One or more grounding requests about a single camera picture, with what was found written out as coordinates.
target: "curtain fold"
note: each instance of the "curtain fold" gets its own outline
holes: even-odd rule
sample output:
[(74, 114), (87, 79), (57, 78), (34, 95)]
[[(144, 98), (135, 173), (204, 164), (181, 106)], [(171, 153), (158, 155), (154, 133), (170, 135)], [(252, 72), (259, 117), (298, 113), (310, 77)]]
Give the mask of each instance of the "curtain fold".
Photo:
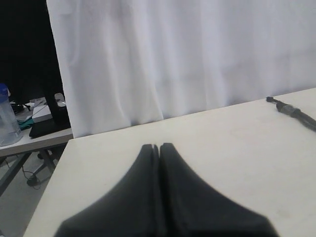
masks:
[(48, 0), (75, 137), (316, 86), (313, 0)]

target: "blue bottle cap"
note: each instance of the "blue bottle cap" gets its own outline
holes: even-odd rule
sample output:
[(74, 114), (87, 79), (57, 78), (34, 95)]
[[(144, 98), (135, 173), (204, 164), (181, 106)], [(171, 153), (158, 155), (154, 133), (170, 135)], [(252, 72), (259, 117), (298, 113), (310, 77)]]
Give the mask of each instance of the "blue bottle cap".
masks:
[(8, 87), (4, 83), (0, 83), (0, 103), (8, 99)]

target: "floor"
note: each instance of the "floor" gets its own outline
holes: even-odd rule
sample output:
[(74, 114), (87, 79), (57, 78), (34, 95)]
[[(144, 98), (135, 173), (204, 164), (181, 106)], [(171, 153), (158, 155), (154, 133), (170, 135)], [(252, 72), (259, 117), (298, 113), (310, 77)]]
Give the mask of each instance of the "floor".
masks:
[[(10, 161), (9, 165), (11, 165), (14, 162), (14, 158), (8, 159)], [(32, 153), (24, 164), (24, 170), (34, 171), (42, 162), (42, 160), (38, 159), (37, 153)], [(8, 167), (3, 163), (0, 167), (0, 178), (7, 170)], [(49, 175), (48, 169), (45, 168), (38, 174), (38, 178), (44, 180)], [(0, 197), (0, 230), (2, 230), (5, 237), (23, 236), (47, 183), (48, 181), (44, 182), (41, 184), (40, 189), (35, 190), (26, 184), (26, 178), (22, 170), (15, 176)]]

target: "desk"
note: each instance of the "desk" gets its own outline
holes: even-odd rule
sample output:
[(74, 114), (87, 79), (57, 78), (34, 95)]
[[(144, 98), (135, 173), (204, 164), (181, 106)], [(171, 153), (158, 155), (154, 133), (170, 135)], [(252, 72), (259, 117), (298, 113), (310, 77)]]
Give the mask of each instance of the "desk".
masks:
[[(276, 98), (316, 118), (316, 89)], [(54, 236), (122, 178), (143, 144), (164, 142), (280, 236), (316, 236), (316, 133), (258, 100), (70, 140), (24, 237)]]
[(22, 131), (23, 137), (17, 143), (5, 147), (0, 147), (0, 158), (24, 154), (14, 162), (12, 167), (0, 179), (0, 196), (5, 191), (7, 186), (10, 184), (16, 173), (20, 170), (20, 168), (32, 152), (41, 151), (50, 147), (65, 144), (73, 138), (71, 128), (33, 139), (29, 137), (30, 131), (30, 129)]

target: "plastic bottle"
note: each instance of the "plastic bottle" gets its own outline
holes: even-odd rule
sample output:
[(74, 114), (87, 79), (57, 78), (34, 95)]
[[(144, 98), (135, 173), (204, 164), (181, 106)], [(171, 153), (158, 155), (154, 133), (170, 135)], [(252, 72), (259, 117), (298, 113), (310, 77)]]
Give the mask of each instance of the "plastic bottle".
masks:
[(9, 102), (8, 88), (0, 83), (0, 146), (14, 144), (21, 138), (21, 129)]

